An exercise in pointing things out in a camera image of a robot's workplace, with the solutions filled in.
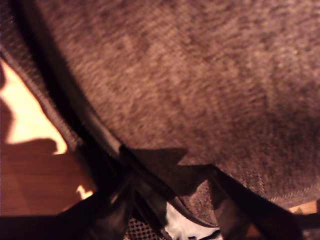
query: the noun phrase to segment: gray upholstery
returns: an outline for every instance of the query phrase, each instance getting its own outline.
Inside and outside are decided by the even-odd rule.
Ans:
[[[196,216],[215,221],[208,164],[283,207],[319,196],[320,1],[36,3],[105,127]]]

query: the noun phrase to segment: black mesh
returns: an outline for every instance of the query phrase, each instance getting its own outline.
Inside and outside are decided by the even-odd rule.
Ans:
[[[127,240],[160,240],[164,239],[156,235],[156,233],[144,222],[131,218],[129,220],[128,229],[125,234]]]

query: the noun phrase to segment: brown fabric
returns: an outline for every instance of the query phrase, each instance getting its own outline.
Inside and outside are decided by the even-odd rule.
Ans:
[[[319,1],[36,3],[105,126],[195,215],[214,222],[207,164],[282,206],[319,195]]]

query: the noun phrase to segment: wooden floor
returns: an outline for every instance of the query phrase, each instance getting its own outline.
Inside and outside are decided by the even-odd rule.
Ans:
[[[57,214],[81,200],[79,186],[82,192],[94,186],[21,79],[1,65],[0,214]],[[319,204],[290,210],[315,213]]]

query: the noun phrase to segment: textured fabric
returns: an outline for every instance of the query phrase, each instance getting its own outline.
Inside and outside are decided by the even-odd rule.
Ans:
[[[207,164],[281,206],[319,195],[318,1],[36,3],[104,125],[195,215],[214,222]]]

